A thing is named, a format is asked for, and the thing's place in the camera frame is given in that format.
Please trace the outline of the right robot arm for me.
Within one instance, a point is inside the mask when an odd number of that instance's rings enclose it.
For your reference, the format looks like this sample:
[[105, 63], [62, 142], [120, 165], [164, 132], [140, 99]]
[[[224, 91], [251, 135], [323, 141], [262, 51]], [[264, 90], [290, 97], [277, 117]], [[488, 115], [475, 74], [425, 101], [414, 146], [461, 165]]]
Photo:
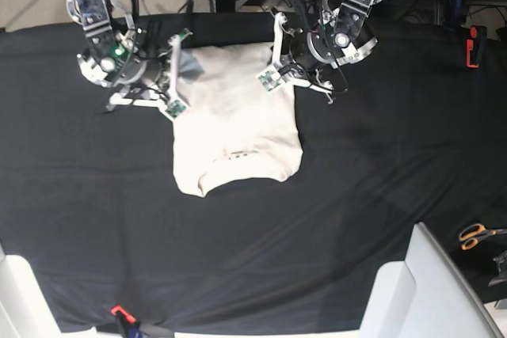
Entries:
[[150, 51], [148, 31], [136, 24], [138, 0], [66, 0], [71, 19], [81, 25], [86, 49], [78, 54], [78, 68], [90, 83], [106, 88], [105, 106], [156, 108], [175, 120], [189, 107], [177, 91], [181, 45], [191, 32], [183, 29], [165, 47]]

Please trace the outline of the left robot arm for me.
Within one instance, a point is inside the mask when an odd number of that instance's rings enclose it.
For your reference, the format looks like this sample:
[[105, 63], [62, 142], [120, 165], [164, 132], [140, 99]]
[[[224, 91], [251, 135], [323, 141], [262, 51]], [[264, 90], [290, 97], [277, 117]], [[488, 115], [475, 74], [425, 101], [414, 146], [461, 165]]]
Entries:
[[274, 41], [271, 63], [257, 76], [272, 91], [293, 85], [324, 93], [331, 101], [338, 93], [328, 74], [366, 59], [378, 40], [368, 27], [372, 7], [383, 0], [316, 0], [311, 21], [303, 0], [296, 0], [303, 27], [291, 28], [285, 13], [272, 11]]

